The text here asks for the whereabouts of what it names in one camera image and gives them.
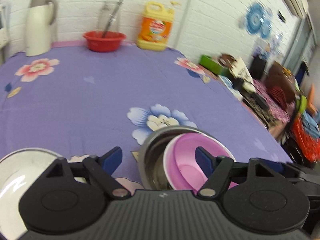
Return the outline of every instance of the purple tablecloth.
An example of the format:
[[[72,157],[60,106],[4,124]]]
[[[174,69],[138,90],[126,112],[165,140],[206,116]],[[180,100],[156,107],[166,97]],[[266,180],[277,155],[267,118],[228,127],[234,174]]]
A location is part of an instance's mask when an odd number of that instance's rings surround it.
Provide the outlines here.
[[[131,152],[156,127],[178,122],[210,133],[239,162],[290,161],[225,87],[215,80],[204,84],[175,64],[177,57],[183,55],[136,46],[111,53],[67,47],[36,57],[16,54],[0,68],[0,158],[25,147],[70,158],[120,146],[124,157],[114,177],[140,182]],[[45,70],[45,63],[33,62],[44,58],[51,64]],[[9,83],[21,91],[7,98]]]

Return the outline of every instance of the logo on label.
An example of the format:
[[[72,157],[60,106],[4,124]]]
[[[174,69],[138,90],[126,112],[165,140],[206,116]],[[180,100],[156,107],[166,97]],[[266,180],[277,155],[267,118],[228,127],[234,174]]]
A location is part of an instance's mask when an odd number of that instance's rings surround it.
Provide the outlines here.
[[[149,27],[150,27],[150,31],[154,34],[163,33],[165,30],[165,24],[159,20],[151,22]]]

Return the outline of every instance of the blue flower print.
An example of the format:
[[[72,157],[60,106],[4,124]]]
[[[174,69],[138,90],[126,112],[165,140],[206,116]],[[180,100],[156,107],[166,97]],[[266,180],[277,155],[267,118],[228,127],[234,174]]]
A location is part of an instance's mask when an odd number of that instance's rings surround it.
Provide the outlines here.
[[[197,128],[194,122],[189,121],[186,115],[178,110],[170,111],[166,106],[156,104],[150,109],[139,107],[130,108],[127,117],[131,122],[139,128],[132,132],[132,137],[137,140],[140,145],[153,132],[160,128],[170,125],[187,125]]]

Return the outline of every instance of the orange label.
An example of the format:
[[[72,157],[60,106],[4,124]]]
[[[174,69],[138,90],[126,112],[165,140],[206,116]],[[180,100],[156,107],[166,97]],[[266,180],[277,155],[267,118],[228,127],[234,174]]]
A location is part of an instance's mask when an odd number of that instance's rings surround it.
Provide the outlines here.
[[[171,25],[171,22],[144,17],[139,38],[145,41],[167,43]]]

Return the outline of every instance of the green box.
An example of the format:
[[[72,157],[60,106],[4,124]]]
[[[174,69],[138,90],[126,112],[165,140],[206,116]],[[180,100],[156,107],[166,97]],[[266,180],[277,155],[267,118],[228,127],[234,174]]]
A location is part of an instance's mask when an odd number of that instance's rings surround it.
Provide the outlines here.
[[[225,77],[232,77],[229,68],[221,66],[219,63],[211,59],[210,56],[202,54],[199,64],[206,69],[209,69],[215,75],[221,75]]]

